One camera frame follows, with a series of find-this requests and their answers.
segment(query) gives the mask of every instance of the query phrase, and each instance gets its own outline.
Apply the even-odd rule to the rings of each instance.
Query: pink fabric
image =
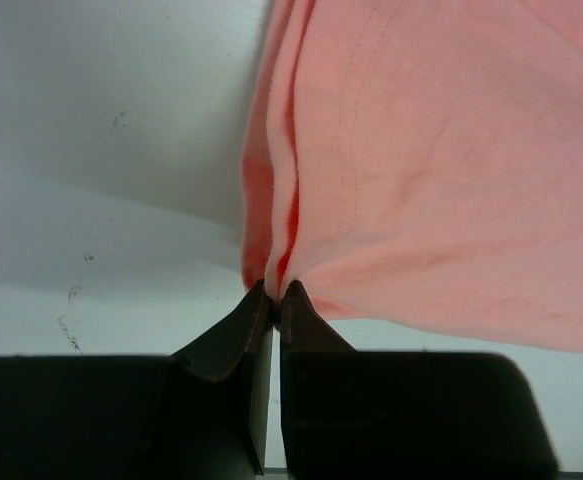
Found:
[[[277,0],[243,276],[327,319],[583,351],[583,0]]]

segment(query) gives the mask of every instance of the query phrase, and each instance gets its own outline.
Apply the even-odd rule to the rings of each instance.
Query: white surface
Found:
[[[0,354],[170,353],[239,301],[238,161],[267,10],[0,0]],[[337,328],[358,347],[509,354],[563,468],[583,471],[583,355]],[[273,419],[276,401],[274,382]],[[283,461],[272,429],[267,464]]]

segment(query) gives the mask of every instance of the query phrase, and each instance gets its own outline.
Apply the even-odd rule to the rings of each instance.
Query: pink cloth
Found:
[[[243,276],[583,352],[583,0],[277,0]]]

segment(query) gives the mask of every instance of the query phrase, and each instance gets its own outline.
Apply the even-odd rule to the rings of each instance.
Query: black plastic piece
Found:
[[[281,309],[282,433],[296,479],[556,478],[531,391],[511,361],[355,352],[307,303],[295,282]]]
[[[259,283],[172,357],[0,358],[0,479],[254,479],[272,306]]]

